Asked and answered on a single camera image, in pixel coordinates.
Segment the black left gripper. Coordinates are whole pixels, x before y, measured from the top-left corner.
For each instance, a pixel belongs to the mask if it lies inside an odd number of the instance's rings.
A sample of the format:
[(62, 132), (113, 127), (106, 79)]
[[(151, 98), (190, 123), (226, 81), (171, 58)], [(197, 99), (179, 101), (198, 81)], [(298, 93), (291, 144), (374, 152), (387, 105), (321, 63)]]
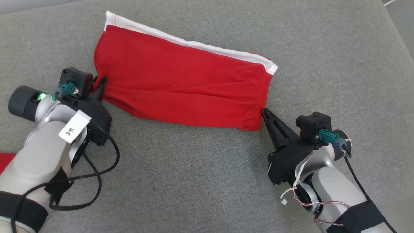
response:
[[(98, 75), (92, 79), (92, 90), (94, 89), (94, 84), (97, 78)], [(87, 125), (86, 139), (94, 144), (97, 144), (98, 146), (105, 145), (108, 139), (105, 133), (110, 132), (112, 124), (111, 115), (101, 103), (106, 84), (107, 76), (104, 76), (99, 81), (95, 90), (95, 98), (75, 98), (73, 96), (62, 96), (62, 98), (57, 97), (57, 100), (74, 111), (80, 110), (91, 117), (91, 121)]]

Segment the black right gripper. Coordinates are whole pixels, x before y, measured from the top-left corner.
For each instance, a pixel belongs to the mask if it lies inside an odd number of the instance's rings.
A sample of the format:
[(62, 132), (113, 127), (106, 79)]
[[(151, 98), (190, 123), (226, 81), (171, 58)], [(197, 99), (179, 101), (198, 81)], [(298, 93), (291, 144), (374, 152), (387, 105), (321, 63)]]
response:
[(264, 108), (261, 114), (276, 150), (268, 155), (268, 177), (273, 185), (279, 185), (312, 151), (322, 147), (324, 142), (294, 142), (300, 136), (272, 111)]

